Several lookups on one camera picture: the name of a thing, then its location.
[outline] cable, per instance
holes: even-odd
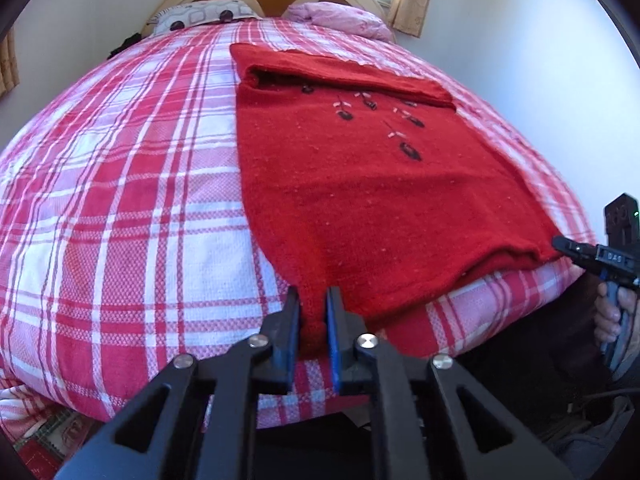
[[[606,399],[607,397],[615,397],[619,395],[640,396],[640,388],[622,388],[620,390],[611,390],[610,392],[602,392],[600,394],[586,395],[583,400]]]

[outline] pink pillow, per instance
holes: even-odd
[[[332,2],[294,4],[282,16],[296,23],[309,23],[332,28],[370,40],[395,43],[395,38],[385,22],[366,10]]]

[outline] finger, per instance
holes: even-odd
[[[618,336],[620,331],[620,325],[609,319],[603,318],[600,314],[595,315],[596,326],[601,329],[603,332],[606,332],[609,335]]]
[[[611,335],[611,334],[607,334],[606,332],[603,332],[601,329],[597,328],[595,330],[595,336],[596,339],[598,341],[601,341],[603,343],[615,343],[616,342],[616,336]]]
[[[620,321],[620,309],[609,303],[606,298],[596,298],[596,310],[605,317],[615,322]]]
[[[632,290],[622,286],[618,289],[618,303],[620,304],[620,307],[629,312],[633,312],[636,308],[637,301],[638,297]]]

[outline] pillow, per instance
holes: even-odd
[[[203,0],[161,10],[146,24],[155,25],[152,36],[157,36],[204,23],[228,23],[248,18],[261,19],[242,0]]]
[[[370,40],[396,42],[394,34],[383,20],[367,10],[356,7],[333,2],[293,4],[282,17],[292,22],[332,28]]]

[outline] red and white checkered blanket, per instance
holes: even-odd
[[[242,209],[238,76],[229,45],[298,49],[433,78],[522,170],[559,229],[594,241],[558,174],[489,105],[399,46],[284,20],[189,28],[99,66],[33,118],[0,158],[0,422],[13,438],[47,399],[113,416],[176,354],[220,354],[282,306],[285,283]],[[462,352],[556,298],[565,259],[487,276],[386,328],[405,353]],[[328,363],[298,365],[259,423],[345,405]]]

